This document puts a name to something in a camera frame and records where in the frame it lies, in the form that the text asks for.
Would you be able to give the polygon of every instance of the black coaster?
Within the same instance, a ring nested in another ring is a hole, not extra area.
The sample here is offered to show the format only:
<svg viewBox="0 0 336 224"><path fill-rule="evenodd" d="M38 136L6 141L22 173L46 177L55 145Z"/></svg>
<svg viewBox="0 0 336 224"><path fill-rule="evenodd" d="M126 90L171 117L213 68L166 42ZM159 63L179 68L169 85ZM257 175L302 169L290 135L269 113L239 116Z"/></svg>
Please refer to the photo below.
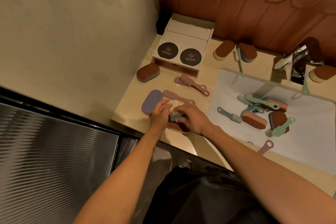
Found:
<svg viewBox="0 0 336 224"><path fill-rule="evenodd" d="M178 52L179 49L176 44L169 42L161 44L157 49L159 56L165 59L173 59L177 56Z"/></svg>
<svg viewBox="0 0 336 224"><path fill-rule="evenodd" d="M201 62L202 56L198 50L190 48L190 49L185 49L181 53L180 60L183 64L186 64L189 66L196 66Z"/></svg>

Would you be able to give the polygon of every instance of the person's left hand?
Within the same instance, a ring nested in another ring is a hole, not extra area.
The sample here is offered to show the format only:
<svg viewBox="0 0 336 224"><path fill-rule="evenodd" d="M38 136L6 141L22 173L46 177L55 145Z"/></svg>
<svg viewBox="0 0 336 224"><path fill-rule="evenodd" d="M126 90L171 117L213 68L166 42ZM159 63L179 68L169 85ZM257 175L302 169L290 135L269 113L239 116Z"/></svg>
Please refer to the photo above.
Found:
<svg viewBox="0 0 336 224"><path fill-rule="evenodd" d="M150 131L157 133L158 136L162 135L168 124L170 108L173 106L173 104L168 104L169 101L169 99L165 99L157 103L150 114L149 129Z"/></svg>

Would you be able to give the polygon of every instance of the white sink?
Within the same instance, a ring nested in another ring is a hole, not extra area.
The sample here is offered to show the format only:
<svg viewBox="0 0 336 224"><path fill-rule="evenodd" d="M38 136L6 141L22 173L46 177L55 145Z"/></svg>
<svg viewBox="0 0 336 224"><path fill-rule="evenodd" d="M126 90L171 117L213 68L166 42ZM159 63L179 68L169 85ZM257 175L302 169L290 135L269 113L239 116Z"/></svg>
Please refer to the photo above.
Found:
<svg viewBox="0 0 336 224"><path fill-rule="evenodd" d="M270 97L288 104L287 117L296 118L290 131L281 137L270 138L269 112L257 113L268 121L264 130L258 130L242 122L238 124L217 112L217 107L240 115L247 105L237 100L238 95ZM271 151L304 163L316 169L336 175L335 104L319 98L304 96L300 92L284 88L272 82L245 76L222 69L210 102L207 116L232 137L263 146L271 139Z"/></svg>

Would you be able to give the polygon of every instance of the hand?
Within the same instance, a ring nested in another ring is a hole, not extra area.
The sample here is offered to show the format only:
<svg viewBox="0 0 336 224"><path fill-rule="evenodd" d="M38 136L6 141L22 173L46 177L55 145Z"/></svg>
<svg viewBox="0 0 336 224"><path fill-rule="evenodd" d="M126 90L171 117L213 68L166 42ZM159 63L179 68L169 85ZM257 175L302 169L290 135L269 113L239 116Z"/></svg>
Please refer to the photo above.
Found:
<svg viewBox="0 0 336 224"><path fill-rule="evenodd" d="M173 112L180 111L187 115L187 118L178 118L176 122L185 124L192 132L204 135L206 130L214 125L208 117L195 104L184 104L174 108Z"/></svg>
<svg viewBox="0 0 336 224"><path fill-rule="evenodd" d="M173 106L173 104L167 104L169 101L169 99L165 99L157 103L150 114L149 130L157 133L158 136L162 135L168 124L170 108Z"/></svg>

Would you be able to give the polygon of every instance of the faucet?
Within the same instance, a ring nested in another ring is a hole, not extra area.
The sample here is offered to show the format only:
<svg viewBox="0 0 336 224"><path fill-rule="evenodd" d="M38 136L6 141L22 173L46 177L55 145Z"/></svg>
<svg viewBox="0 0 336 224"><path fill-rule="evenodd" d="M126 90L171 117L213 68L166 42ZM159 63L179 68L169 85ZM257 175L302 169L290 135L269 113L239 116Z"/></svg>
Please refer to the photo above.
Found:
<svg viewBox="0 0 336 224"><path fill-rule="evenodd" d="M294 52L275 63L274 70L284 72L292 65L290 82L303 86L307 63L324 64L319 41L313 37L305 39Z"/></svg>

